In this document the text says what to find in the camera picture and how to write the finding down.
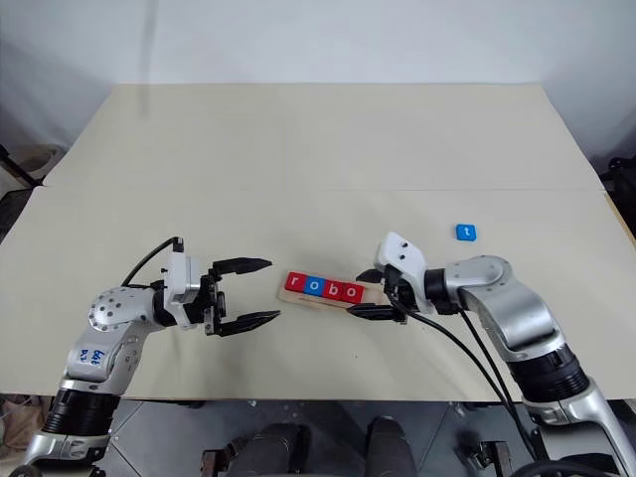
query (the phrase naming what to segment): blue t block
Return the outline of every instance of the blue t block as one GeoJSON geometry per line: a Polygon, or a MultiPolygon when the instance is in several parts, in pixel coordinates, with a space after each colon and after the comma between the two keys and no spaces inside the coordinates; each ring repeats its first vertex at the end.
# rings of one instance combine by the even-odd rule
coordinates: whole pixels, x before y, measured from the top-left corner
{"type": "Polygon", "coordinates": [[[308,276],[305,282],[305,288],[302,290],[305,295],[322,296],[322,291],[325,289],[324,278],[318,278],[317,276],[308,276]]]}
{"type": "Polygon", "coordinates": [[[457,224],[455,236],[458,240],[475,241],[477,239],[477,230],[471,224],[457,224]]]}

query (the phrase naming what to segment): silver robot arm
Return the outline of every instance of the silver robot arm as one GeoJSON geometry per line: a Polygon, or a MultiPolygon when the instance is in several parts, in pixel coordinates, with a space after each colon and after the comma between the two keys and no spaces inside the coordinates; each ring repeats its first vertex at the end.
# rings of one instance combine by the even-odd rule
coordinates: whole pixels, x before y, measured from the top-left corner
{"type": "Polygon", "coordinates": [[[42,430],[31,439],[23,466],[12,476],[100,475],[91,464],[104,455],[112,415],[141,360],[146,337],[179,325],[204,325],[207,335],[228,336],[253,330],[279,311],[256,312],[225,322],[225,295],[219,281],[226,273],[249,273],[271,265],[260,258],[213,263],[200,273],[199,263],[184,253],[180,238],[172,245],[164,279],[148,286],[125,284],[100,293],[90,304],[85,331],[71,348],[60,389],[42,430]]]}
{"type": "Polygon", "coordinates": [[[390,233],[376,269],[385,280],[393,275],[407,284],[402,296],[411,309],[450,314],[461,308],[479,316],[540,427],[549,458],[609,453],[621,476],[636,477],[636,454],[602,392],[583,372],[544,300],[515,278],[508,261],[482,255],[429,269],[416,246],[390,233]],[[599,448],[599,442],[609,445],[599,448]]]}

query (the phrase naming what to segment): wooden table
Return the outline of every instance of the wooden table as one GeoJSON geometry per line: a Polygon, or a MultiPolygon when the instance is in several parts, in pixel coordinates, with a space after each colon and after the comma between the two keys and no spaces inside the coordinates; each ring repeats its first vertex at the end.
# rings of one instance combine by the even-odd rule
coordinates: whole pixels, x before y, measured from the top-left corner
{"type": "Polygon", "coordinates": [[[94,295],[179,235],[203,263],[274,261],[223,289],[230,314],[282,315],[229,338],[151,335],[128,396],[494,399],[420,324],[277,300],[286,270],[353,278],[393,230],[432,266],[508,258],[606,395],[636,396],[615,372],[636,359],[636,253],[538,85],[120,85],[45,185],[0,245],[3,392],[54,393],[94,295]]]}

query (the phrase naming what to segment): black cylinder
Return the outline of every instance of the black cylinder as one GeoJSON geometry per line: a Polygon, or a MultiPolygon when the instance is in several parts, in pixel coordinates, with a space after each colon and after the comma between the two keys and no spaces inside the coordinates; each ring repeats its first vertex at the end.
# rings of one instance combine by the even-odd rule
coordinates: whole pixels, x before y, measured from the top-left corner
{"type": "Polygon", "coordinates": [[[53,434],[106,435],[119,396],[60,389],[42,430],[53,434]]]}
{"type": "Polygon", "coordinates": [[[567,345],[532,360],[508,363],[524,398],[552,402],[576,396],[589,386],[589,379],[567,345]]]}
{"type": "Polygon", "coordinates": [[[424,292],[433,303],[450,301],[445,275],[444,268],[434,268],[424,273],[424,292]]]}
{"type": "Polygon", "coordinates": [[[152,308],[155,313],[154,319],[161,326],[168,328],[177,324],[175,317],[163,307],[163,289],[155,291],[152,295],[152,308]]]}

